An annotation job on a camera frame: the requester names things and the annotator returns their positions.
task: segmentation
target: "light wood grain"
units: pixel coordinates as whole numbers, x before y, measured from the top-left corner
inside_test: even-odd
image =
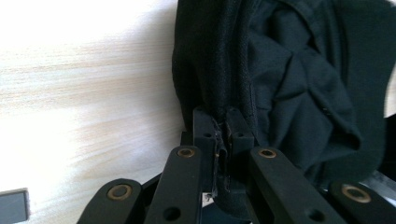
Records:
[[[28,223],[75,223],[106,182],[144,183],[162,170],[183,130],[176,6],[0,3],[0,191],[28,189]]]

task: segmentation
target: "metal grommet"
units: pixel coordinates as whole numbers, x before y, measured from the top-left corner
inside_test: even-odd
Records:
[[[179,157],[183,158],[189,158],[192,157],[195,154],[195,151],[192,150],[191,148],[182,148],[177,152],[177,155]]]
[[[267,159],[272,159],[276,157],[276,152],[272,149],[265,148],[259,151],[259,155]]]
[[[371,201],[371,197],[366,191],[359,189],[355,186],[343,185],[341,191],[345,196],[347,196],[349,199],[355,202],[369,203]]]
[[[107,197],[114,201],[122,201],[127,199],[132,194],[132,187],[129,185],[117,185],[111,188]]]

